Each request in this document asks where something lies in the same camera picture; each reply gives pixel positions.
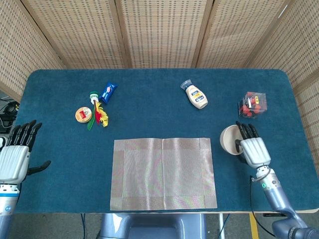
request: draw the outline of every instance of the clear plastic box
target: clear plastic box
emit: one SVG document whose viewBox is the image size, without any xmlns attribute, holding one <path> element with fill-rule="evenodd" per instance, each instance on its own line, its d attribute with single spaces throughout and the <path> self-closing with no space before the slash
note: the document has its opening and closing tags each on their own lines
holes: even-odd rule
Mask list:
<svg viewBox="0 0 319 239">
<path fill-rule="evenodd" d="M 238 114 L 240 117 L 255 118 L 267 111 L 265 93 L 247 92 L 244 98 L 238 102 Z"/>
</svg>

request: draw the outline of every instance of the floor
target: floor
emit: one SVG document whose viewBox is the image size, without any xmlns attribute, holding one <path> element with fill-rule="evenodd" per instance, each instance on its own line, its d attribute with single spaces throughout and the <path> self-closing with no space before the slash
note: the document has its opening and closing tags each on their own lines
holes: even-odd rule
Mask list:
<svg viewBox="0 0 319 239">
<path fill-rule="evenodd" d="M 6 95 L 0 92 L 0 98 Z M 6 102 L 0 101 L 0 109 Z M 319 212 L 301 214 L 308 226 L 319 228 Z M 86 215 L 86 238 L 95 239 L 100 230 L 101 214 Z M 257 219 L 267 229 L 271 230 L 273 221 L 281 218 L 264 218 L 257 215 Z M 217 214 L 206 216 L 207 239 L 217 239 L 219 224 Z M 271 239 L 270 235 L 258 227 L 261 239 Z M 81 239 L 83 238 L 82 221 L 79 214 L 15 214 L 13 217 L 9 239 Z M 226 239 L 255 239 L 252 238 L 251 225 L 248 214 L 231 214 L 225 226 Z"/>
</svg>

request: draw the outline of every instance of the wicker panel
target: wicker panel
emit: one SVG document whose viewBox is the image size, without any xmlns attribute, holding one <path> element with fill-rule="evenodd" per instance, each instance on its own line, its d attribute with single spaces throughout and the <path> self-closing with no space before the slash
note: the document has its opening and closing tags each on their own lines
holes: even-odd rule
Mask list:
<svg viewBox="0 0 319 239">
<path fill-rule="evenodd" d="M 216 0 L 198 67 L 242 67 L 284 0 Z"/>
<path fill-rule="evenodd" d="M 249 67 L 280 68 L 296 87 L 319 67 L 319 1 L 298 0 Z"/>
<path fill-rule="evenodd" d="M 317 174 L 319 175 L 319 77 L 296 96 L 311 148 Z"/>
<path fill-rule="evenodd" d="M 124 68 L 107 0 L 23 0 L 69 68 Z"/>
<path fill-rule="evenodd" d="M 20 100 L 31 72 L 63 68 L 16 1 L 0 1 L 0 32 L 0 87 L 16 100 Z"/>
<path fill-rule="evenodd" d="M 205 0 L 121 0 L 137 68 L 191 67 Z"/>
</svg>

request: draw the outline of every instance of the bottle label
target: bottle label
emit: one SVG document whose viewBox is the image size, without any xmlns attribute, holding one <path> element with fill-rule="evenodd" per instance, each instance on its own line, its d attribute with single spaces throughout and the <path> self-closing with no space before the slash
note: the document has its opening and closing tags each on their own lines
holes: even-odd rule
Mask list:
<svg viewBox="0 0 319 239">
<path fill-rule="evenodd" d="M 191 95 L 195 98 L 196 102 L 199 102 L 199 101 L 204 99 L 203 94 L 201 92 L 199 92 L 199 91 L 194 91 L 194 92 L 191 93 Z"/>
</svg>

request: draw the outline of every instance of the blue snack package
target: blue snack package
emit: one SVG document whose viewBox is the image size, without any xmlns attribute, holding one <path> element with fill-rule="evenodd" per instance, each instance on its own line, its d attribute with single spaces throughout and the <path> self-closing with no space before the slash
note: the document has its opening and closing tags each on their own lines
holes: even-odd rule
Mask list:
<svg viewBox="0 0 319 239">
<path fill-rule="evenodd" d="M 117 88 L 117 86 L 118 86 L 117 84 L 107 83 L 106 87 L 104 88 L 104 91 L 99 97 L 99 100 L 103 100 L 103 102 L 107 104 L 114 90 Z"/>
</svg>

